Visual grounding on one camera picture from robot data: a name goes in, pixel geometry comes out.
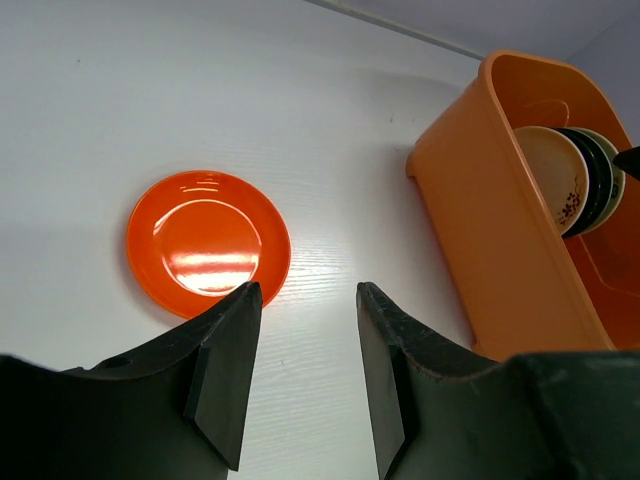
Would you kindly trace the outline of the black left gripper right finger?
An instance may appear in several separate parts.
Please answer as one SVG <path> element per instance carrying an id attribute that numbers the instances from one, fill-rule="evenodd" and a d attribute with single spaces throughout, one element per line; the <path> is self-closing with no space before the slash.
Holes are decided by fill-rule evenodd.
<path id="1" fill-rule="evenodd" d="M 420 323 L 377 285 L 356 292 L 382 479 L 635 479 L 639 356 L 496 362 Z"/>

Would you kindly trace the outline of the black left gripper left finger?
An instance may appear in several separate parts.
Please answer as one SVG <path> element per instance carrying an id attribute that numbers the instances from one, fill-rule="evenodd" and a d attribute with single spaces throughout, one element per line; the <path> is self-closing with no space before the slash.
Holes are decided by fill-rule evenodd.
<path id="1" fill-rule="evenodd" d="M 1 359 L 5 479 L 224 479 L 239 467 L 261 326 L 247 282 L 91 369 Z"/>

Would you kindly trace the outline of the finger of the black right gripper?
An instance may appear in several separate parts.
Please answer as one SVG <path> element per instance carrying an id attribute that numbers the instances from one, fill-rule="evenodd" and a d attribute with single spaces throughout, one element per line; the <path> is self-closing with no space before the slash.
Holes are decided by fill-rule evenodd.
<path id="1" fill-rule="evenodd" d="M 613 159 L 613 164 L 631 176 L 640 181 L 640 147 L 632 147 L 630 149 L 620 151 Z"/>

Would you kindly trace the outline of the cream floral plate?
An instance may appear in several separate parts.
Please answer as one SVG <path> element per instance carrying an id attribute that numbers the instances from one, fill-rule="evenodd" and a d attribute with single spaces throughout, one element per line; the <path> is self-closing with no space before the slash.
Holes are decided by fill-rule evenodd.
<path id="1" fill-rule="evenodd" d="M 513 131 L 561 235 L 582 215 L 589 193 L 588 167 L 578 147 L 561 132 L 542 126 Z"/>

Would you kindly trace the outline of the orange red plate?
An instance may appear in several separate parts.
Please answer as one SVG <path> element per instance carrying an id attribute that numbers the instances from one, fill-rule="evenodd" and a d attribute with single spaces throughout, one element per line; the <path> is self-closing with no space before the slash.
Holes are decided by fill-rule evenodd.
<path id="1" fill-rule="evenodd" d="M 289 273 L 292 249 L 273 202 L 247 181 L 193 170 L 160 180 L 136 203 L 126 255 L 141 289 L 190 319 L 246 282 L 271 303 Z"/>

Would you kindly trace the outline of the orange plastic dish rack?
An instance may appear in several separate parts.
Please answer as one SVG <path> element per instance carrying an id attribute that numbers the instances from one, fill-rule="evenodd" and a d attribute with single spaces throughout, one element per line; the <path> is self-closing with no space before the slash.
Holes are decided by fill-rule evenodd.
<path id="1" fill-rule="evenodd" d="M 563 62 L 501 50 L 418 141 L 415 179 L 474 333 L 502 361 L 542 351 L 639 346 L 639 184 L 599 228 L 557 232 L 514 136 L 586 127 L 628 149 L 599 86 Z"/>

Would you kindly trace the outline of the black plate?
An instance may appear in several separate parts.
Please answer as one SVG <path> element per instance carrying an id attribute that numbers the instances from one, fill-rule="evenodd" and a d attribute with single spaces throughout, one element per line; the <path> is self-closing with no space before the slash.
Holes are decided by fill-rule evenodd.
<path id="1" fill-rule="evenodd" d="M 607 207 L 613 188 L 613 172 L 604 149 L 589 135 L 574 128 L 556 128 L 571 140 L 582 154 L 587 165 L 589 188 L 584 209 L 574 225 L 562 235 L 570 238 L 585 233 Z"/>

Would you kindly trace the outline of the pale green rimmed plate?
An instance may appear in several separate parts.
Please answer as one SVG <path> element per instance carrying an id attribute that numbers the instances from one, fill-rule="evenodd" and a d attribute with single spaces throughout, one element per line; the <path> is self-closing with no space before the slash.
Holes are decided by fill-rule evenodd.
<path id="1" fill-rule="evenodd" d="M 583 234 L 587 234 L 593 230 L 598 229 L 602 224 L 606 223 L 619 207 L 626 187 L 626 174 L 613 164 L 613 160 L 619 153 L 619 150 L 607 137 L 588 128 L 573 127 L 573 130 L 587 135 L 600 146 L 600 148 L 606 154 L 609 163 L 611 164 L 612 170 L 612 190 L 609 201 L 605 209 L 597 217 L 597 219 L 586 230 L 583 231 Z"/>

